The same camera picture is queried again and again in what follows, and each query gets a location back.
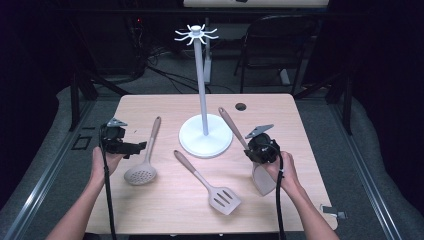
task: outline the slotted spatula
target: slotted spatula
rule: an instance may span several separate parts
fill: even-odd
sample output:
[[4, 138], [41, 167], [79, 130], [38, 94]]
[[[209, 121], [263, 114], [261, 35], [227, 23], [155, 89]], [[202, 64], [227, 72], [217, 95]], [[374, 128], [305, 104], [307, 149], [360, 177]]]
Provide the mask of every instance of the slotted spatula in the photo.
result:
[[174, 151], [175, 157], [181, 164], [184, 165], [200, 182], [208, 189], [209, 204], [216, 210], [225, 215], [229, 215], [238, 205], [241, 200], [237, 195], [227, 187], [213, 187], [210, 185], [200, 173], [191, 165], [188, 159], [179, 151]]

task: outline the slotted spoon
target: slotted spoon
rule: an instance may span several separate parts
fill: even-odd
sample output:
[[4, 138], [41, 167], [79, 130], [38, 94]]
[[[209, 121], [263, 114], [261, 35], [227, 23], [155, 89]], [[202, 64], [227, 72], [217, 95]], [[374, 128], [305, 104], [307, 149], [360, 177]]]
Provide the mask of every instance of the slotted spoon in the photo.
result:
[[184, 167], [186, 167], [208, 189], [209, 204], [212, 207], [225, 215], [229, 215], [240, 205], [241, 200], [231, 189], [227, 187], [213, 187], [202, 177], [202, 175], [200, 175], [182, 153], [175, 150], [174, 155], [178, 161], [180, 161], [181, 164], [183, 164]]
[[142, 185], [148, 183], [156, 176], [156, 169], [150, 165], [150, 156], [152, 155], [153, 145], [155, 143], [156, 136], [158, 135], [161, 121], [161, 117], [157, 117], [155, 119], [150, 141], [147, 144], [146, 157], [144, 161], [141, 164], [130, 168], [124, 174], [125, 181], [131, 185]]
[[[230, 127], [231, 131], [233, 131], [234, 135], [236, 135], [241, 145], [243, 145], [244, 149], [249, 150], [249, 146], [247, 145], [246, 141], [244, 141], [243, 137], [240, 134], [240, 131], [234, 124], [227, 111], [225, 111], [225, 109], [222, 107], [219, 107], [218, 111], [219, 114], [221, 114], [221, 117], [227, 123], [228, 127]], [[274, 180], [268, 174], [268, 172], [259, 163], [256, 162], [253, 162], [252, 178], [256, 189], [258, 189], [259, 193], [262, 196], [265, 196], [268, 193], [272, 192], [272, 190], [274, 190], [276, 186]]]

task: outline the wooden table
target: wooden table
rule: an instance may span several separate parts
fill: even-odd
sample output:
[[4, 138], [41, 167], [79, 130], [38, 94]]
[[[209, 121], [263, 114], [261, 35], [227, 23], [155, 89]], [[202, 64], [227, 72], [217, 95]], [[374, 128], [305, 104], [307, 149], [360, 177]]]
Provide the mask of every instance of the wooden table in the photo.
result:
[[[223, 107], [243, 136], [259, 125], [274, 124], [266, 133], [282, 150], [291, 152], [299, 179], [315, 207], [331, 206], [319, 169], [312, 153], [295, 102], [288, 94], [222, 94], [206, 95], [207, 112], [219, 115]], [[237, 103], [247, 108], [239, 111]], [[183, 123], [200, 114], [199, 96], [189, 95], [127, 95], [116, 110], [115, 117], [128, 123], [125, 142], [138, 143], [150, 137], [153, 122], [162, 118], [153, 148], [151, 164], [157, 169], [153, 182], [131, 186], [124, 173], [144, 160], [145, 151], [123, 159], [111, 176], [111, 189], [116, 232], [120, 234], [220, 234], [278, 232], [275, 191], [259, 194], [251, 177], [252, 162], [233, 137], [229, 148], [211, 159], [189, 155], [179, 144], [178, 133]], [[214, 186], [232, 189], [242, 203], [228, 216], [208, 203], [206, 188], [175, 158], [182, 152]], [[302, 231], [299, 215], [281, 193], [282, 214], [286, 231]], [[323, 214], [335, 229], [334, 217]], [[110, 233], [106, 194], [103, 191], [94, 206], [87, 232]]]
[[185, 7], [222, 8], [326, 8], [328, 0], [184, 0]]

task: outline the forearm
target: forearm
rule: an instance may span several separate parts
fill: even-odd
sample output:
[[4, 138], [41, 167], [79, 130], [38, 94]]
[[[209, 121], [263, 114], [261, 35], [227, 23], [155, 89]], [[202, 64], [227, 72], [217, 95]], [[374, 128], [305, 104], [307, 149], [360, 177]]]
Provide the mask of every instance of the forearm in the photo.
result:
[[78, 200], [50, 232], [47, 239], [82, 239], [103, 179], [90, 179]]
[[313, 205], [303, 187], [298, 186], [296, 191], [291, 191], [289, 197], [293, 201], [302, 221], [306, 238], [311, 239], [339, 239], [330, 225], [321, 216]]

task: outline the cable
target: cable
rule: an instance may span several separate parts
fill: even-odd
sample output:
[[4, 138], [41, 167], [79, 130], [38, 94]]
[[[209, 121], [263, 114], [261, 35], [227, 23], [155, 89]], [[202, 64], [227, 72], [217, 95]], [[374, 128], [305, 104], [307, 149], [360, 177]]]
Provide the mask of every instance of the cable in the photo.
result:
[[195, 84], [195, 83], [196, 83], [196, 81], [194, 81], [193, 79], [190, 79], [190, 78], [187, 78], [187, 77], [184, 77], [184, 76], [180, 76], [180, 75], [177, 75], [177, 74], [173, 74], [173, 73], [167, 73], [167, 72], [164, 72], [164, 71], [162, 71], [162, 70], [159, 70], [159, 69], [154, 68], [154, 67], [151, 67], [151, 66], [147, 66], [147, 68], [148, 68], [148, 69], [150, 69], [150, 70], [152, 70], [153, 72], [156, 72], [156, 73], [158, 73], [158, 74], [160, 74], [160, 75], [162, 75], [162, 76], [164, 76], [164, 77], [168, 78], [168, 79], [171, 81], [172, 85], [174, 85], [175, 89], [176, 89], [179, 93], [182, 93], [182, 92], [181, 92], [181, 91], [177, 88], [177, 86], [174, 84], [174, 82], [177, 82], [177, 83], [179, 83], [179, 84], [181, 84], [181, 85], [183, 85], [183, 86], [185, 86], [185, 87], [188, 87], [188, 88], [192, 89], [192, 90], [193, 90], [193, 91], [195, 91], [195, 92], [199, 92], [199, 90], [198, 90], [197, 88], [194, 88], [194, 87], [189, 86], [189, 85], [187, 85], [187, 84], [185, 84], [185, 83], [183, 83], [183, 82], [180, 82], [180, 81], [178, 81], [178, 80], [176, 80], [176, 79], [174, 79], [174, 78], [171, 78], [171, 77], [169, 77], [168, 75], [175, 76], [175, 77], [179, 77], [179, 78], [182, 78], [182, 79], [184, 79], [184, 80], [188, 81], [188, 82], [189, 82], [189, 83], [191, 83], [191, 84]]
[[[226, 42], [226, 40], [218, 40], [214, 45], [210, 46], [210, 50], [216, 48], [219, 45], [222, 45], [222, 43]], [[188, 58], [195, 58], [195, 56], [189, 55], [187, 52], [194, 52], [193, 49], [187, 49], [187, 50], [181, 50], [181, 52], [184, 53], [184, 55]], [[202, 54], [206, 53], [206, 48], [202, 49]]]
[[109, 166], [107, 165], [106, 154], [105, 154], [105, 150], [103, 148], [103, 142], [102, 142], [103, 129], [105, 128], [105, 126], [106, 126], [106, 124], [102, 124], [100, 126], [99, 146], [100, 146], [100, 149], [101, 149], [101, 152], [102, 152], [103, 164], [104, 164], [104, 170], [105, 170], [105, 188], [106, 188], [107, 207], [108, 207], [108, 210], [109, 210], [110, 233], [112, 235], [112, 239], [116, 240], [115, 221], [114, 221], [113, 206], [112, 206], [112, 194], [111, 194], [111, 191], [110, 191]]
[[283, 224], [283, 216], [281, 214], [281, 202], [280, 202], [280, 192], [281, 192], [281, 180], [283, 180], [283, 172], [284, 172], [284, 164], [283, 164], [283, 156], [281, 156], [281, 152], [278, 152], [278, 156], [280, 158], [280, 171], [278, 171], [277, 177], [277, 187], [275, 192], [275, 204], [277, 206], [277, 217], [278, 217], [278, 227], [280, 229], [280, 240], [286, 239], [286, 233], [284, 231]]

